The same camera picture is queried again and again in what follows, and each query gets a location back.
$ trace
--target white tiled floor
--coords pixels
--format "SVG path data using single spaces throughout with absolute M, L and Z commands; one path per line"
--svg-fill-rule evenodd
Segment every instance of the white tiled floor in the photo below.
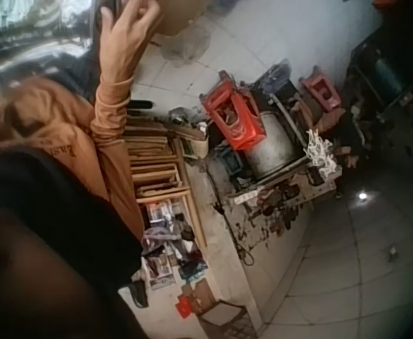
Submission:
M 297 275 L 262 339 L 398 339 L 412 323 L 413 179 L 376 173 L 316 205 Z

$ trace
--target person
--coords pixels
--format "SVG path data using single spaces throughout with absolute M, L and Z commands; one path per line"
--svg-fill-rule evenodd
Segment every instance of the person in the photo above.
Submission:
M 94 106 L 48 78 L 0 96 L 0 338 L 146 338 L 117 292 L 143 236 L 122 134 L 162 15 L 156 0 L 101 13 Z

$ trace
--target plastic bag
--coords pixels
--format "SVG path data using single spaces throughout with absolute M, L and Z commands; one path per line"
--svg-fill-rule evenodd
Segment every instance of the plastic bag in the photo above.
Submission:
M 0 0 L 0 92 L 87 53 L 95 13 L 96 0 Z

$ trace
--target clutter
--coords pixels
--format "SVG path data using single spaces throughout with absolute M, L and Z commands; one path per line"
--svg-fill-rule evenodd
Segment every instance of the clutter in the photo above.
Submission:
M 289 81 L 292 67 L 288 59 L 273 65 L 256 81 L 254 88 L 265 95 L 275 94 Z
M 246 308 L 222 300 L 198 320 L 209 339 L 258 338 Z
M 187 283 L 181 287 L 183 296 L 187 298 L 193 313 L 200 315 L 209 310 L 215 303 L 213 292 L 211 291 L 208 281 L 203 278 L 198 281 L 194 287 Z
M 241 158 L 229 145 L 221 148 L 217 147 L 216 155 L 229 176 L 235 175 L 244 169 Z
M 261 113 L 266 138 L 246 150 L 246 158 L 257 179 L 263 178 L 285 167 L 296 159 L 296 152 L 285 129 L 271 111 Z
M 248 150 L 265 138 L 256 103 L 245 88 L 237 88 L 227 72 L 220 72 L 219 84 L 201 103 L 235 150 Z
M 326 180 L 332 174 L 340 171 L 340 166 L 333 159 L 333 144 L 327 139 L 323 140 L 317 131 L 308 130 L 307 133 L 309 144 L 304 148 L 304 152 L 313 166 L 319 168 L 319 173 Z
M 162 247 L 151 254 L 147 254 L 143 257 L 142 262 L 146 280 L 151 290 L 159 290 L 176 282 L 166 251 Z
M 308 79 L 302 79 L 301 82 L 325 112 L 331 112 L 341 105 L 341 97 L 319 67 L 315 66 L 313 75 Z
M 178 300 L 179 302 L 175 304 L 175 307 L 181 318 L 187 319 L 192 314 L 191 305 L 184 295 L 179 296 Z
M 130 282 L 127 287 L 136 307 L 139 309 L 146 309 L 149 307 L 144 280 Z

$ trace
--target metal bucket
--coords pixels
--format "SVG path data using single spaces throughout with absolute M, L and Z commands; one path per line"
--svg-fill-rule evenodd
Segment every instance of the metal bucket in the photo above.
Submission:
M 296 157 L 296 152 L 285 129 L 274 112 L 261 112 L 267 137 L 246 150 L 245 154 L 256 178 L 261 179 L 282 169 Z

